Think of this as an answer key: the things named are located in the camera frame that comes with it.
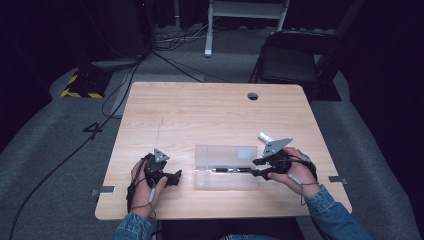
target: denim jacket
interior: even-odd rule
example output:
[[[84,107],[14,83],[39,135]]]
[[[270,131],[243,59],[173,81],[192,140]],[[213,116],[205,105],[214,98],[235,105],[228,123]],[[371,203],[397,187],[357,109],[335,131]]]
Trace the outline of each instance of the denim jacket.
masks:
[[[368,231],[349,214],[346,208],[334,201],[324,185],[317,194],[305,201],[312,219],[331,239],[372,239]],[[151,230],[149,221],[129,213],[116,229],[114,239],[150,239]],[[274,238],[259,235],[229,235],[222,238],[224,239],[269,240]]]

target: wooden table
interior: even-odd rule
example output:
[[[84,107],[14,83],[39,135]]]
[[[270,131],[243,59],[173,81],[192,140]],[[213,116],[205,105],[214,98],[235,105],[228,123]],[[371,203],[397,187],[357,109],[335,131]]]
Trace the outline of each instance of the wooden table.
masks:
[[[250,100],[247,95],[259,98]],[[194,187],[195,145],[257,146],[260,132],[274,139],[293,137],[288,146],[308,154],[319,182],[351,211],[311,108],[299,86],[275,84],[136,82],[132,85],[103,186],[96,217],[123,219],[130,171],[158,148],[170,156],[164,171],[182,169],[178,186],[168,186],[155,209],[157,219],[306,216],[300,196],[285,185],[259,178],[257,190],[207,191]]]

